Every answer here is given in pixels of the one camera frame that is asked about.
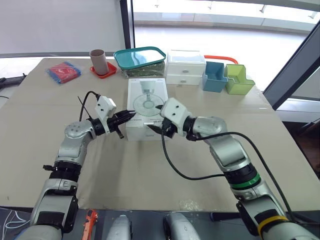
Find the table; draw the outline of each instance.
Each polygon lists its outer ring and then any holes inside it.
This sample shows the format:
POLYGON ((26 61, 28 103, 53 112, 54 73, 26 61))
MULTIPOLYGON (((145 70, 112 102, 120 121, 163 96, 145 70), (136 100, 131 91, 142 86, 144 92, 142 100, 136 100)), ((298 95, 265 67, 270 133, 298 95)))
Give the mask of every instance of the table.
MULTIPOLYGON (((65 127, 77 121, 80 103, 93 90, 112 98, 117 109, 127 105, 128 80, 120 71, 99 79, 89 71, 89 59, 44 58, 30 72, 12 98, 0 109, 0 206, 33 207, 64 139, 65 127), (56 84, 45 69, 70 60, 83 74, 56 84)), ((278 180, 295 211, 320 210, 320 181, 262 93, 253 87, 245 96, 205 92, 199 86, 168 85, 169 97, 181 101, 194 116, 225 119, 228 130, 250 137, 278 180)), ((95 116, 96 100, 87 109, 95 116)), ((125 126, 120 130, 125 134, 125 126)), ((254 150, 241 139, 260 175, 280 199, 254 150)), ((175 136, 167 142, 176 167, 191 177, 217 174, 208 146, 175 136)), ((237 211, 224 177, 189 181, 167 163, 158 141, 119 139, 101 135, 88 146, 79 178, 80 208, 131 210, 237 211)))

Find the white drawer organizer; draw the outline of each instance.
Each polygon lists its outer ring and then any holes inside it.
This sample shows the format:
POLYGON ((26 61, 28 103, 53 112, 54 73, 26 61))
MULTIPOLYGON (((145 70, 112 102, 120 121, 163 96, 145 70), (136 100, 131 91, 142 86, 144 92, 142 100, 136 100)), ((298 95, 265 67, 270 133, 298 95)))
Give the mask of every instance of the white drawer organizer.
POLYGON ((166 84, 199 85, 206 69, 199 51, 171 50, 167 55, 166 84))

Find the blue storage box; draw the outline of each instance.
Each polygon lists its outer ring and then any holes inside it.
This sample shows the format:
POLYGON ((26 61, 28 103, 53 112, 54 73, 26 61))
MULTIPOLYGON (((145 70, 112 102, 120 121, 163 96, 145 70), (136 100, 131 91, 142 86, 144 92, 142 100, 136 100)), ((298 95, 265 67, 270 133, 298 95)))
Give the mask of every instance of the blue storage box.
POLYGON ((226 86, 228 78, 224 77, 225 65, 220 62, 207 61, 202 76, 202 89, 220 93, 226 86))

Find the metal arm segment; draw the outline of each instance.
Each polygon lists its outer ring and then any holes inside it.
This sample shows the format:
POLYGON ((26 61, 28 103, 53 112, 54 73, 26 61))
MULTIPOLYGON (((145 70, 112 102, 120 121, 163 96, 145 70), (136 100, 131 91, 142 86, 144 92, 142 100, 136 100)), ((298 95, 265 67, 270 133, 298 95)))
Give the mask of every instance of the metal arm segment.
POLYGON ((30 227, 18 240, 60 240, 74 226, 78 211, 78 178, 84 164, 90 141, 104 133, 117 132, 118 126, 131 119, 135 112, 127 110, 114 114, 112 99, 101 96, 96 111, 97 119, 73 122, 65 128, 64 140, 54 165, 44 165, 51 171, 33 208, 30 227))
MULTIPOLYGON (((219 117, 193 117, 187 108, 174 98, 162 106, 163 122, 170 122, 167 136, 173 129, 188 140, 227 132, 227 126, 219 117)), ((289 222, 279 202, 267 183, 252 165, 241 143, 231 135, 205 140, 210 152, 227 179, 240 216, 252 235, 264 240, 318 240, 316 236, 298 224, 289 222)))

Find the green ring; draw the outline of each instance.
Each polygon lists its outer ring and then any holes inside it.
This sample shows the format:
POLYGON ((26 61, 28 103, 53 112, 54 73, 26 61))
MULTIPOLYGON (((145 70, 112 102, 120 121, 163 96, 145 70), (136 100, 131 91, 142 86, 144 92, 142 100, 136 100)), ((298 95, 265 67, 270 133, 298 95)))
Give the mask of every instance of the green ring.
POLYGON ((246 181, 246 182, 243 182, 243 183, 239 183, 239 184, 230 184, 230 186, 233 188, 233 189, 242 189, 242 188, 246 188, 246 187, 249 187, 253 184, 255 184, 256 182, 258 182, 260 180, 260 175, 259 173, 257 173, 255 175, 254 178, 252 178, 251 180, 249 181, 246 181))

